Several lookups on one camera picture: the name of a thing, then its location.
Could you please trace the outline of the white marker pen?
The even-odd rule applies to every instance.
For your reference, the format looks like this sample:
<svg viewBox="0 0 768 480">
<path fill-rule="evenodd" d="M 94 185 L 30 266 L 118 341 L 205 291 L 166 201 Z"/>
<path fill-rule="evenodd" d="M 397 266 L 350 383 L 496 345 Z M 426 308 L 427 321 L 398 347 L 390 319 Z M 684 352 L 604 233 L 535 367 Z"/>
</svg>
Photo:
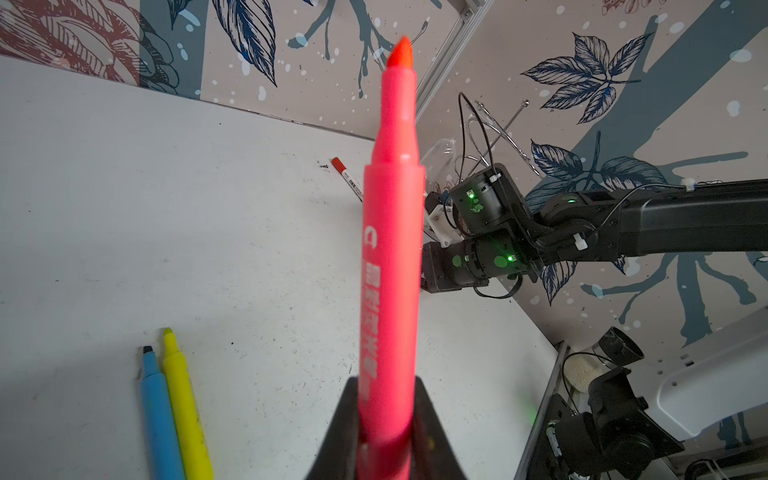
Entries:
<svg viewBox="0 0 768 480">
<path fill-rule="evenodd" d="M 360 201 L 363 201 L 364 200 L 363 190 L 360 187 L 360 185 L 354 180 L 354 178 L 350 175 L 349 171 L 347 169 L 343 169 L 340 171 L 340 174 L 344 178 L 346 183 L 349 185 L 349 187 L 352 189 L 352 191 L 355 193 L 357 198 Z"/>
</svg>

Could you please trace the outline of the pink pen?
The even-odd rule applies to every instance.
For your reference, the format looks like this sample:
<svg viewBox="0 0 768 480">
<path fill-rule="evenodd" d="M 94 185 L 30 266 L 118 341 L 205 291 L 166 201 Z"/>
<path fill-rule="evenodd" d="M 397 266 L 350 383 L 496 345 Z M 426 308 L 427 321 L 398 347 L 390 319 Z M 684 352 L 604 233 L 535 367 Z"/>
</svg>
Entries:
<svg viewBox="0 0 768 480">
<path fill-rule="evenodd" d="M 417 75 L 402 38 L 382 75 L 380 125 L 364 170 L 357 476 L 410 472 L 425 169 L 415 128 Z"/>
</svg>

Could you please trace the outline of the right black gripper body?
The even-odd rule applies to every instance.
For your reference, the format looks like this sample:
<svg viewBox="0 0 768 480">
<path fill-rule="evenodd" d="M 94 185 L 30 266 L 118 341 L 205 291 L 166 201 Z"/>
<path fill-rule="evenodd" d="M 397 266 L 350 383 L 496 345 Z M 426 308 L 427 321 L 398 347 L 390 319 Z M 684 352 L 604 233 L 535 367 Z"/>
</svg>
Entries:
<svg viewBox="0 0 768 480">
<path fill-rule="evenodd" d="M 470 271 L 465 242 L 446 248 L 438 242 L 422 247 L 421 289 L 428 293 L 458 291 L 479 287 L 480 280 Z"/>
</svg>

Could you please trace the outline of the blue pen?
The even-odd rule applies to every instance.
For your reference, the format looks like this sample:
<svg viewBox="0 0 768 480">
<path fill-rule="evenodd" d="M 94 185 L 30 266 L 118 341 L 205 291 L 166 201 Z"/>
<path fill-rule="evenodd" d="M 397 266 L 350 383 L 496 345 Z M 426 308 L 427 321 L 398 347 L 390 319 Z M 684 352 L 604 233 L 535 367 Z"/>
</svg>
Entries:
<svg viewBox="0 0 768 480">
<path fill-rule="evenodd" d="M 153 479 L 185 479 L 168 384 L 157 356 L 142 347 L 140 394 Z"/>
</svg>

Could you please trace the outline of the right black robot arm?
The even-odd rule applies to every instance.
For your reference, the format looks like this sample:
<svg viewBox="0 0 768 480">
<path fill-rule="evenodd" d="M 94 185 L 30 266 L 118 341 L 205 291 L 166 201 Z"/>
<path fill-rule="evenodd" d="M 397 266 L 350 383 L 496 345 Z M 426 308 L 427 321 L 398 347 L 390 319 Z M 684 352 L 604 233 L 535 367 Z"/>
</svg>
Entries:
<svg viewBox="0 0 768 480">
<path fill-rule="evenodd" d="M 479 290 L 494 277 L 551 282 L 557 265 L 616 262 L 654 253 L 757 251 L 767 246 L 767 184 L 650 183 L 574 191 L 532 212 L 508 171 L 491 166 L 450 191 L 452 245 L 422 257 L 430 293 Z M 612 368 L 591 381 L 588 408 L 561 394 L 544 404 L 521 463 L 527 479 L 641 476 L 661 457 L 726 417 L 767 400 L 767 316 L 754 313 L 683 348 L 647 360 L 623 334 L 596 358 Z"/>
</svg>

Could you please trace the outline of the red marker cap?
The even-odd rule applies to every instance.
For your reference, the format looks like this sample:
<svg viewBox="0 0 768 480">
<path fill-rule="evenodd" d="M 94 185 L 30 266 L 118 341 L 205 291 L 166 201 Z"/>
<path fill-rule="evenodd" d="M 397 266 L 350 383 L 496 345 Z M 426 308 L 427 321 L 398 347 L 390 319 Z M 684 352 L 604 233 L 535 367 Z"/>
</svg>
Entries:
<svg viewBox="0 0 768 480">
<path fill-rule="evenodd" d="M 341 160 L 340 160 L 338 157 L 334 157 L 334 158 L 331 160 L 331 164 L 332 164 L 332 166 L 334 167 L 334 169 L 335 169 L 335 170 L 336 170 L 336 171 L 337 171 L 337 172 L 338 172 L 340 175 L 343 175 L 343 174 L 344 174 L 344 172 L 346 171 L 346 166 L 344 165 L 344 163 L 343 163 L 343 162 L 342 162 L 342 161 L 341 161 Z"/>
</svg>

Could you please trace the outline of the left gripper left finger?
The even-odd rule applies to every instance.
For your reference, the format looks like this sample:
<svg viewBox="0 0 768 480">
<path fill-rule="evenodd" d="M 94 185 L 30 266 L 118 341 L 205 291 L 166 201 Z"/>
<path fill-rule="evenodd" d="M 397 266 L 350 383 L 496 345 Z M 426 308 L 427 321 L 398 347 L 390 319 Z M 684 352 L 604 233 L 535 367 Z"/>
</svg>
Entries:
<svg viewBox="0 0 768 480">
<path fill-rule="evenodd" d="M 359 442 L 358 378 L 342 391 L 306 480 L 355 480 Z"/>
</svg>

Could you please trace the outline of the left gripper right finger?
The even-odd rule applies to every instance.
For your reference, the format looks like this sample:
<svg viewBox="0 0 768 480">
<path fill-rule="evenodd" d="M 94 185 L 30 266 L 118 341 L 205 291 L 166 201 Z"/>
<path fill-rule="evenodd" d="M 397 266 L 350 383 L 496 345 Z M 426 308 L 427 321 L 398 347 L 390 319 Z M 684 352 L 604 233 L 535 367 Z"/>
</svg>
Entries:
<svg viewBox="0 0 768 480">
<path fill-rule="evenodd" d="M 415 378 L 411 478 L 465 480 L 424 382 Z"/>
</svg>

